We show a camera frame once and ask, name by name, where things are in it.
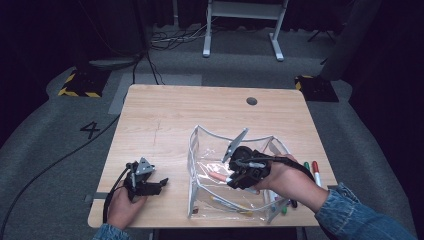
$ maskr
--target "wooden table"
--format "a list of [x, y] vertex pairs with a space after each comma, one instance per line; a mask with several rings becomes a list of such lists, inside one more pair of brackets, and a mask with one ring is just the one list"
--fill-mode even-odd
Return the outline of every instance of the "wooden table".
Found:
[[[257, 100], [249, 105], [247, 98]], [[160, 195], [149, 197], [132, 227], [317, 226], [312, 211], [299, 204], [287, 215], [265, 221], [189, 219], [188, 142], [196, 125], [235, 138], [274, 135], [300, 163], [317, 161], [324, 188], [336, 185], [331, 166], [301, 92], [282, 89], [132, 85], [97, 189], [109, 192], [128, 162], [145, 157], [156, 166], [149, 182], [169, 178]], [[88, 223], [102, 224], [103, 199], [94, 199]]]

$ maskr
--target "white metal frame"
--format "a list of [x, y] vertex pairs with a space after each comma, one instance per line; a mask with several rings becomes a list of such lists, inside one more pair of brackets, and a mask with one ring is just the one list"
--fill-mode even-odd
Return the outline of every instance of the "white metal frame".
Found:
[[278, 61], [283, 61], [284, 56], [281, 52], [277, 38], [280, 33], [281, 24], [284, 19], [288, 0], [282, 4], [260, 4], [243, 2], [220, 2], [209, 0], [205, 44], [203, 46], [203, 57], [209, 57], [211, 54], [211, 25], [212, 16], [236, 17], [236, 18], [255, 18], [277, 20], [274, 33], [269, 34], [269, 38], [274, 48], [275, 56]]

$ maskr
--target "red marker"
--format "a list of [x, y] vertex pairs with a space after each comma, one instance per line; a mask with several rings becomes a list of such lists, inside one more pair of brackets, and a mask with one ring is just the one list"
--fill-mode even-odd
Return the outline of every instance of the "red marker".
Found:
[[315, 183], [321, 187], [321, 178], [319, 177], [318, 163], [316, 161], [312, 162], [312, 171], [315, 175]]

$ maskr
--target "blue jacket sleeve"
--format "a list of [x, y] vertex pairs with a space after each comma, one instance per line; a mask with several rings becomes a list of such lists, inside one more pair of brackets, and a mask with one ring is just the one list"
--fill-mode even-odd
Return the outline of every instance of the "blue jacket sleeve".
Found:
[[131, 240], [130, 236], [119, 228], [109, 224], [103, 224], [93, 240]]
[[343, 183], [330, 190], [315, 218], [338, 239], [416, 239], [392, 218], [363, 205]]

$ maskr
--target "hand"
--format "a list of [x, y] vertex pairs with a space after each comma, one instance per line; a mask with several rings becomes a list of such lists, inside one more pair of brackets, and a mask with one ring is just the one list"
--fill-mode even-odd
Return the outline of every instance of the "hand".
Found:
[[124, 230], [134, 220], [146, 200], [147, 196], [142, 196], [136, 202], [131, 202], [128, 190], [123, 187], [121, 181], [110, 202], [107, 223]]
[[[297, 162], [290, 154], [283, 157]], [[328, 192], [317, 186], [306, 174], [278, 162], [272, 162], [270, 174], [254, 188], [270, 189], [284, 198], [303, 203], [314, 212], [321, 208], [328, 196]]]

